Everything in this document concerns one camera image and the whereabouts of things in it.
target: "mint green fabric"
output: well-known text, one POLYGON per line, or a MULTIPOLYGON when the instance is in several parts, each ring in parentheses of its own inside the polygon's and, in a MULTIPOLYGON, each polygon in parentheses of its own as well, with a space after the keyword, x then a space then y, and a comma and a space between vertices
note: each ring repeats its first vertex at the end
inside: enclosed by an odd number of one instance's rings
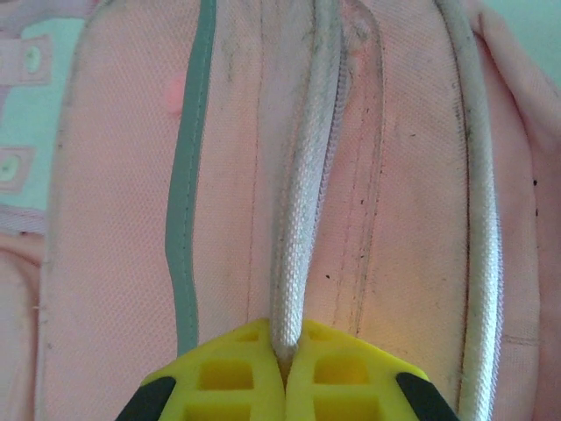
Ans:
POLYGON ((167 202, 166 257, 174 286, 178 355, 195 348, 198 342, 192 241, 216 14, 216 0, 201 1, 199 21, 189 58, 183 111, 167 202))
POLYGON ((508 22, 528 55, 561 86, 561 0, 484 0, 508 22))
POLYGON ((54 18, 28 26, 22 32, 22 39, 50 35, 52 80, 48 85, 13 87, 6 97, 0 124, 0 145, 31 146, 35 148, 35 156, 22 191, 16 195, 0 194, 1 204, 46 210, 60 108, 83 26, 84 19, 54 18))

